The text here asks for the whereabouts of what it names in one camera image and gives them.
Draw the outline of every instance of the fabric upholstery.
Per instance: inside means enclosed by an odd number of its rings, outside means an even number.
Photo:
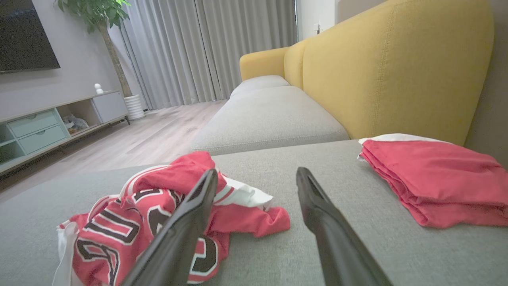
[[[342,126],[297,87],[232,97],[193,140],[193,151],[220,155],[347,140]]]
[[[504,286],[508,228],[420,227],[389,186],[356,156],[356,141],[215,156],[227,176],[257,187],[287,209],[291,229],[256,239],[232,234],[228,258],[203,285],[324,285],[314,235],[305,227],[295,173],[309,168],[393,285]],[[0,205],[2,285],[50,285],[58,265],[56,226],[117,193],[146,167],[69,176],[43,183]]]
[[[284,56],[284,76],[293,86],[303,89],[303,52],[310,40],[291,46]]]
[[[351,138],[463,145],[493,45],[488,0],[389,0],[313,37],[304,91]]]
[[[261,89],[285,87],[288,85],[290,84],[280,75],[259,76],[243,81],[233,90],[231,96],[241,93],[251,93]]]
[[[263,75],[284,77],[284,55],[289,47],[248,53],[240,58],[242,80]]]

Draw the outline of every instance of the mint green drawer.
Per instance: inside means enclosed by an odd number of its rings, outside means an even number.
[[[60,125],[58,125],[25,137],[19,142],[25,149],[25,152],[30,154],[64,138],[64,132],[62,131]]]
[[[58,121],[51,110],[9,122],[12,132],[17,138],[46,129],[55,124],[58,124]]]

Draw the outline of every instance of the television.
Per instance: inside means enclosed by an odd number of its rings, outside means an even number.
[[[0,0],[0,73],[60,65],[31,0]]]

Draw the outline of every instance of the sofa seat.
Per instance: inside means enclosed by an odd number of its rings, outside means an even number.
[[[233,92],[231,92],[231,97],[236,96],[237,94],[249,94],[262,89],[287,87],[289,85],[289,82],[280,75],[258,76],[243,81],[235,88],[235,90],[233,90]]]
[[[190,147],[221,155],[348,139],[342,125],[301,89],[282,86],[236,94]]]
[[[214,156],[227,176],[275,197],[291,229],[262,238],[232,234],[229,256],[202,285],[324,285],[318,247],[306,228],[295,174],[314,174],[393,285],[505,286],[508,228],[423,228],[365,162],[357,141],[339,141]],[[146,167],[69,176],[0,204],[1,285],[51,285],[58,266],[56,226],[119,191]]]

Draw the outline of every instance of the open shelf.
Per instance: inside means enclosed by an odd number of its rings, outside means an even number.
[[[102,123],[101,119],[97,115],[97,112],[92,104],[92,101],[89,99],[74,102],[67,105],[62,105],[56,108],[58,113],[62,117],[62,120],[66,116],[74,115],[76,118],[81,118],[86,121],[88,124],[87,128],[78,129],[77,132],[71,133],[71,136],[74,137],[80,133],[93,128]]]
[[[25,156],[25,153],[15,140],[0,147],[0,164],[5,164],[22,156]]]
[[[78,130],[77,132],[72,133],[72,134],[71,134],[71,136],[72,136],[72,137],[74,137],[74,136],[78,136],[78,135],[80,135],[81,133],[87,132],[88,130],[93,129],[93,128],[97,127],[97,126],[98,126],[98,124],[95,124],[95,125],[90,125],[88,128],[85,128],[85,129],[80,129],[80,130]]]
[[[7,123],[0,124],[0,146],[6,145],[14,141],[14,135],[7,127]]]

